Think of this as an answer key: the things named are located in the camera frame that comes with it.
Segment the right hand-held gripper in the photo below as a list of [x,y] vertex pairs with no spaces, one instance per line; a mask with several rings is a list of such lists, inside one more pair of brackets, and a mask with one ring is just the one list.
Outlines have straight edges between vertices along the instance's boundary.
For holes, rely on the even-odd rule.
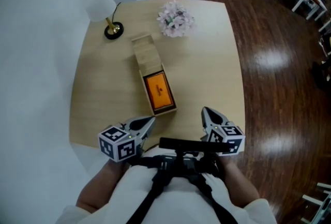
[[201,140],[204,142],[221,143],[224,146],[228,145],[225,147],[225,150],[216,152],[218,156],[234,156],[244,151],[244,133],[233,123],[226,124],[228,122],[226,116],[210,107],[203,107],[201,117],[206,133],[206,136],[202,137]]

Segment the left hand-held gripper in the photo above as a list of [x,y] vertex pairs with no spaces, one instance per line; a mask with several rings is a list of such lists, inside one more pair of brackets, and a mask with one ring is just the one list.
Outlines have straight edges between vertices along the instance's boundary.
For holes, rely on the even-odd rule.
[[142,144],[155,126],[154,116],[130,118],[98,134],[99,149],[114,162],[142,155]]

